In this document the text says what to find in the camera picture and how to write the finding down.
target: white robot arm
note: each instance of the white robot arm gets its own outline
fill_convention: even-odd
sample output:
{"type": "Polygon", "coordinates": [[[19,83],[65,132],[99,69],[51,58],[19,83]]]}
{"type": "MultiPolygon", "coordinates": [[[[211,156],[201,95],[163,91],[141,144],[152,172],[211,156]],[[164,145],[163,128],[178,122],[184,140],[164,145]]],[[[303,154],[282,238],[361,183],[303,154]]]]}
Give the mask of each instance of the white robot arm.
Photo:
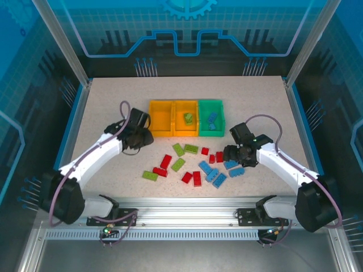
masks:
{"type": "Polygon", "coordinates": [[[337,205],[339,194],[333,178],[320,176],[280,149],[276,150],[273,140],[266,135],[255,137],[246,123],[233,127],[230,132],[237,146],[225,147],[224,161],[235,160],[244,167],[255,167],[260,163],[277,174],[297,195],[290,200],[271,195],[259,201],[255,212],[261,224],[267,218],[285,218],[297,220],[306,230],[315,232],[338,217],[334,205],[337,205]],[[311,178],[325,188],[334,204],[311,178]]]}
{"type": "Polygon", "coordinates": [[[120,128],[124,120],[109,125],[96,143],[81,156],[58,171],[43,174],[39,207],[50,212],[55,201],[53,214],[66,224],[88,216],[116,219],[119,209],[116,201],[104,195],[84,199],[82,190],[90,178],[114,156],[126,148],[140,149],[154,142],[151,132],[145,128],[147,120],[150,125],[150,116],[133,108],[122,132],[120,128]],[[65,182],[57,195],[56,189],[62,180],[65,182]]]}

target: speckled tabletop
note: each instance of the speckled tabletop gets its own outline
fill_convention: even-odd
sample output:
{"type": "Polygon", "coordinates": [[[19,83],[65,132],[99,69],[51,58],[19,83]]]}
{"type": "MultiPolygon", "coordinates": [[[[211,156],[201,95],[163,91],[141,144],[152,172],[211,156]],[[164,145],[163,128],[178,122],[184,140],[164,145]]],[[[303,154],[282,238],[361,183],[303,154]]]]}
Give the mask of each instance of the speckled tabletop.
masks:
{"type": "MultiPolygon", "coordinates": [[[[199,154],[185,154],[181,170],[168,170],[168,177],[157,182],[143,179],[144,170],[158,167],[165,154],[177,160],[172,145],[186,143],[209,147],[215,153],[226,145],[234,144],[229,129],[258,113],[270,114],[282,124],[284,134],[280,147],[303,165],[307,165],[296,123],[288,98],[279,76],[213,76],[176,78],[95,78],[82,118],[73,159],[98,140],[107,125],[119,121],[119,103],[130,102],[132,107],[147,112],[152,99],[222,99],[226,119],[223,138],[184,137],[155,138],[153,144],[141,149],[136,156],[119,155],[111,159],[88,182],[85,191],[102,193],[110,197],[236,197],[290,195],[293,191],[278,176],[263,165],[246,168],[243,176],[227,178],[219,189],[205,181],[205,174],[198,163],[207,160],[199,154]],[[181,181],[185,172],[201,171],[202,187],[193,187],[181,181]]],[[[258,118],[248,126],[255,135],[278,136],[277,125],[258,118]]],[[[227,174],[222,163],[214,164],[227,174]]]]}

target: blue brick in bin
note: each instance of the blue brick in bin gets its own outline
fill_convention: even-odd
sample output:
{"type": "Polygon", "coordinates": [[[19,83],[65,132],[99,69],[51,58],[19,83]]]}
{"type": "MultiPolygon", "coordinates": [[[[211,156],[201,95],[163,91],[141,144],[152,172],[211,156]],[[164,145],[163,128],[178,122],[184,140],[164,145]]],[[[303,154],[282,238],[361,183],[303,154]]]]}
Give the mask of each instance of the blue brick in bin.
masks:
{"type": "Polygon", "coordinates": [[[212,124],[217,118],[217,114],[215,112],[212,112],[208,118],[208,122],[212,124]]]}

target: blue lego brick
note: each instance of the blue lego brick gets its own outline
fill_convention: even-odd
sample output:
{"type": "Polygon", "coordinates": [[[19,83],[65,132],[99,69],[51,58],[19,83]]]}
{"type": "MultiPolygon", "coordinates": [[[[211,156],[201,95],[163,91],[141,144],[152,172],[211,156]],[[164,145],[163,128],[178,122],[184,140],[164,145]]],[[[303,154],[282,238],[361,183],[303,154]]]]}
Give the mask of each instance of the blue lego brick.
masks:
{"type": "Polygon", "coordinates": [[[236,166],[239,165],[239,163],[234,161],[234,160],[225,161],[223,164],[225,165],[226,170],[231,169],[231,168],[236,167],[236,166]]]}
{"type": "Polygon", "coordinates": [[[217,118],[217,114],[215,112],[212,112],[208,118],[208,122],[211,124],[213,123],[217,118]]]}
{"type": "Polygon", "coordinates": [[[240,167],[240,168],[236,168],[236,169],[232,169],[231,171],[229,171],[229,176],[230,177],[237,177],[240,175],[244,174],[244,168],[240,167]]]}
{"type": "Polygon", "coordinates": [[[205,179],[207,180],[207,182],[211,182],[218,175],[218,173],[219,173],[218,169],[213,169],[205,179]]]}
{"type": "Polygon", "coordinates": [[[222,183],[225,182],[227,176],[224,175],[223,173],[221,173],[216,180],[212,183],[214,187],[216,187],[217,189],[219,187],[221,187],[222,183]]]}
{"type": "Polygon", "coordinates": [[[206,173],[207,175],[209,175],[212,171],[212,168],[209,166],[209,164],[206,161],[201,161],[199,163],[199,167],[203,170],[204,173],[206,173]]]}

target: enclosure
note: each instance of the enclosure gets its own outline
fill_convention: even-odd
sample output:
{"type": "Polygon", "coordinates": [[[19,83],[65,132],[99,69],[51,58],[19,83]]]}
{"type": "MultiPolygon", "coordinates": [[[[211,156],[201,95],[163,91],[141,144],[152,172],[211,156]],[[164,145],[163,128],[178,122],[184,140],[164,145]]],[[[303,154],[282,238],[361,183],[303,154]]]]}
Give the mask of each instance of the enclosure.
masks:
{"type": "MultiPolygon", "coordinates": [[[[1,270],[361,271],[362,15],[358,0],[0,0],[1,270]],[[81,217],[51,227],[39,194],[46,171],[122,119],[122,100],[150,114],[154,142],[114,157],[82,188],[138,209],[135,226],[115,227],[103,248],[105,225],[81,217]],[[283,243],[264,247],[261,231],[282,219],[241,226],[238,209],[264,197],[296,202],[297,188],[264,165],[232,177],[211,163],[255,114],[281,123],[283,152],[335,179],[343,226],[309,233],[294,220],[283,243]],[[177,143],[197,154],[156,182],[142,178],[165,154],[172,166],[177,143]],[[203,160],[226,180],[207,182],[203,160]],[[182,182],[197,171],[201,186],[182,182]]],[[[279,134],[269,119],[248,127],[279,134]]]]}

